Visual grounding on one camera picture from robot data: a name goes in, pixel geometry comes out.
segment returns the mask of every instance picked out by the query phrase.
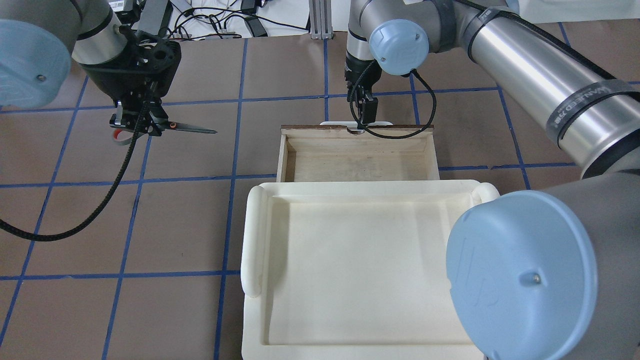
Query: robotic arm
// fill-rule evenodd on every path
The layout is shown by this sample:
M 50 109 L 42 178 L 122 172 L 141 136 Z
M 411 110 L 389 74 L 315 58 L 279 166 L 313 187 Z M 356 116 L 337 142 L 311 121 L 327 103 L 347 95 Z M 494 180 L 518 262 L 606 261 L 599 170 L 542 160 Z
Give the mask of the robotic arm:
M 518 1 L 478 3 L 352 0 L 348 101 L 366 126 L 382 70 L 405 75 L 428 53 L 466 50 L 583 180 L 458 220 L 447 275 L 462 325 L 491 360 L 629 360 L 640 340 L 640 94 L 515 15 Z
M 2 105 L 51 102 L 73 57 L 112 98 L 111 127 L 134 132 L 143 111 L 140 135 L 160 136 L 165 129 L 215 133 L 169 122 L 162 109 L 161 98 L 180 63 L 180 45 L 122 26 L 105 0 L 0 0 L 0 38 Z

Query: tiled surface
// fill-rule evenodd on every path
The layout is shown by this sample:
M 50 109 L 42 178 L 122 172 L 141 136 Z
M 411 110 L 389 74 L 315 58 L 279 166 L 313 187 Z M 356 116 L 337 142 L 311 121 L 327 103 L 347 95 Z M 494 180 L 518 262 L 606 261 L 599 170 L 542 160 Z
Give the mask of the tiled surface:
M 558 24 L 543 27 L 564 37 Z M 564 29 L 596 62 L 640 80 L 639 21 Z M 112 203 L 73 238 L 30 245 L 0 233 L 0 359 L 240 359 L 246 196 L 274 181 L 282 124 L 350 119 L 345 38 L 183 44 L 165 109 L 219 133 L 142 138 Z M 463 51 L 430 54 L 420 73 L 438 93 L 442 179 L 508 193 L 579 177 Z M 82 91 L 84 79 L 74 67 L 45 112 L 0 111 L 0 218 L 52 233 L 104 196 L 126 149 L 110 139 L 111 100 L 91 82 Z M 374 91 L 379 120 L 427 120 L 430 96 L 418 82 L 383 76 Z

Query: black clamp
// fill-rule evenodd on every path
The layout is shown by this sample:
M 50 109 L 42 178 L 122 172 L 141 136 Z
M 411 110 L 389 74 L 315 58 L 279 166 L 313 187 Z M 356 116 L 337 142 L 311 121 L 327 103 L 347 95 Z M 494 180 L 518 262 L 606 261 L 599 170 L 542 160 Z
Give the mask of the black clamp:
M 515 13 L 513 9 L 508 8 L 507 6 L 491 6 L 487 8 L 485 11 L 478 13 L 467 25 L 465 32 L 462 34 L 462 46 L 467 48 L 467 56 L 473 61 L 474 57 L 471 55 L 471 46 L 476 39 L 476 36 L 485 27 L 491 20 L 495 19 L 496 16 L 500 15 L 502 12 Z
M 547 136 L 556 144 L 564 137 L 566 130 L 585 111 L 615 95 L 633 95 L 640 99 L 640 92 L 628 83 L 619 80 L 602 80 L 574 92 L 560 103 L 547 120 Z
M 440 48 L 438 53 L 453 49 L 456 45 L 457 21 L 453 0 L 431 0 L 440 16 Z

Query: metal post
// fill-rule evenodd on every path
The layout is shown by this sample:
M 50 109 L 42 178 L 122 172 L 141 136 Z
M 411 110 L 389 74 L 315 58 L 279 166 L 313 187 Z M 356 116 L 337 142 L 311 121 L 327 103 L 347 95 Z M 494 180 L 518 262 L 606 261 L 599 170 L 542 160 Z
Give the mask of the metal post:
M 333 38 L 331 0 L 309 0 L 309 21 L 311 38 Z

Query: white tray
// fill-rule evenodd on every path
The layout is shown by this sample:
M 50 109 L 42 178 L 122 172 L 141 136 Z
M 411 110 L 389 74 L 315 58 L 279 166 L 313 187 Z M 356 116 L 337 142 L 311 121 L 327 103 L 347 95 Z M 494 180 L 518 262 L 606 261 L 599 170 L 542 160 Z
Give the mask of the white tray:
M 245 360 L 482 360 L 449 295 L 445 251 L 474 180 L 266 183 L 249 194 Z

